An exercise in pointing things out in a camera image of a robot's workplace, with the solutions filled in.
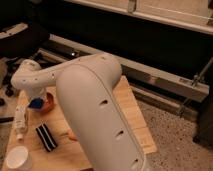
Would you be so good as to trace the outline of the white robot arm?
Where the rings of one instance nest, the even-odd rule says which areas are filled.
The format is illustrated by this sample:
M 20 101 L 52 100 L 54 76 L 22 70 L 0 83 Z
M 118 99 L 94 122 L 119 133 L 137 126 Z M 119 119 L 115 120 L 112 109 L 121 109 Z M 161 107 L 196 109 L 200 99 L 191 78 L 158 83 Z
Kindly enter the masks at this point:
M 115 56 L 98 53 L 46 69 L 27 59 L 11 83 L 30 100 L 44 98 L 49 86 L 56 88 L 64 117 L 94 171 L 152 171 L 113 95 L 121 74 Z

